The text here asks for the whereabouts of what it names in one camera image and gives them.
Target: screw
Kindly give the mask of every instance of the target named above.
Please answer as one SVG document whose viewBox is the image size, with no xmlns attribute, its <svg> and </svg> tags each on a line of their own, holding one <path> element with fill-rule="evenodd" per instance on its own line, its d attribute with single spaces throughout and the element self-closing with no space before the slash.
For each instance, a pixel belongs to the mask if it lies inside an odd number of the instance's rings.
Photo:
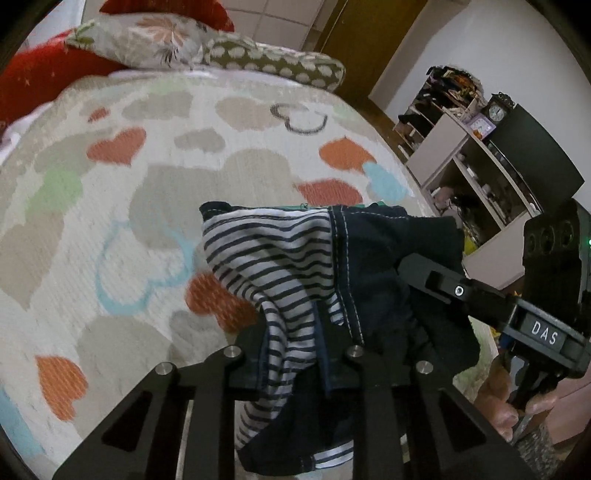
<svg viewBox="0 0 591 480">
<path fill-rule="evenodd" d="M 420 362 L 417 362 L 415 368 L 420 374 L 428 375 L 433 371 L 433 364 L 426 360 L 421 360 Z"/>
<path fill-rule="evenodd" d="M 363 347 L 360 345 L 352 345 L 347 348 L 347 356 L 349 358 L 359 358 L 363 356 Z"/>
<path fill-rule="evenodd" d="M 242 355 L 242 349 L 239 346 L 230 345 L 223 350 L 223 354 L 227 358 L 236 358 Z"/>
<path fill-rule="evenodd" d="M 154 368 L 158 375 L 168 375 L 173 369 L 174 365 L 170 362 L 162 362 Z"/>
</svg>

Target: pillow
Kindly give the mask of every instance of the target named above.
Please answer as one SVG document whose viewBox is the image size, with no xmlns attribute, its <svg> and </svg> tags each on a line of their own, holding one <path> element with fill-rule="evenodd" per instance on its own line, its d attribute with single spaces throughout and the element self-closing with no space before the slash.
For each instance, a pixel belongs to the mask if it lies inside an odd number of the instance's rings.
<svg viewBox="0 0 591 480">
<path fill-rule="evenodd" d="M 192 70 L 203 61 L 201 35 L 209 31 L 174 14 L 100 15 L 75 28 L 66 44 L 132 68 Z"/>
<path fill-rule="evenodd" d="M 204 62 L 228 70 L 258 70 L 334 92 L 345 66 L 328 55 L 256 43 L 235 33 L 219 32 L 204 47 Z"/>
<path fill-rule="evenodd" d="M 217 0 L 107 0 L 104 14 L 159 13 L 194 18 L 216 30 L 234 31 L 226 9 Z"/>
<path fill-rule="evenodd" d="M 72 82 L 125 68 L 89 51 L 66 48 L 64 39 L 69 33 L 17 53 L 0 74 L 0 135 L 17 119 L 55 100 Z"/>
</svg>

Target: polka dot pillow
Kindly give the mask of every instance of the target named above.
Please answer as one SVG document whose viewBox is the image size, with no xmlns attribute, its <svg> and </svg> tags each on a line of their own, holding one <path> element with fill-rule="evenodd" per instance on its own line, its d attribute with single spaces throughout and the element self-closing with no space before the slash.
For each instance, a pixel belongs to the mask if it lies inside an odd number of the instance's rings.
<svg viewBox="0 0 591 480">
<path fill-rule="evenodd" d="M 256 70 L 334 92 L 345 66 L 328 55 L 256 43 L 235 33 L 218 32 L 206 42 L 203 62 L 227 70 Z"/>
</svg>

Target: wooden door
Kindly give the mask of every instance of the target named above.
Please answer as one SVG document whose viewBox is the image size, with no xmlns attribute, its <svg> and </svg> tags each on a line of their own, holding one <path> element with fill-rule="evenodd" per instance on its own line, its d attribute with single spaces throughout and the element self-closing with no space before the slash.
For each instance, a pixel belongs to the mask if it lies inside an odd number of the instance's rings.
<svg viewBox="0 0 591 480">
<path fill-rule="evenodd" d="M 316 50 L 339 59 L 347 74 L 337 94 L 365 101 L 427 0 L 339 0 Z"/>
</svg>

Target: clock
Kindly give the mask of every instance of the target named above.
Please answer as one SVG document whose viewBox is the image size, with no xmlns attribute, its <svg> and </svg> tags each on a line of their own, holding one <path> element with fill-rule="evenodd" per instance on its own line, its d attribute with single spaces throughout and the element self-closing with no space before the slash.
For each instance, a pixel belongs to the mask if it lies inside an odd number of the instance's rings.
<svg viewBox="0 0 591 480">
<path fill-rule="evenodd" d="M 511 100 L 511 97 L 499 92 L 492 96 L 491 101 L 482 109 L 481 113 L 495 125 L 498 125 L 513 110 L 514 106 L 515 102 Z"/>
<path fill-rule="evenodd" d="M 472 120 L 470 120 L 470 123 L 468 123 L 468 128 L 472 130 L 474 135 L 482 140 L 496 128 L 496 124 L 487 116 L 479 113 Z"/>
</svg>

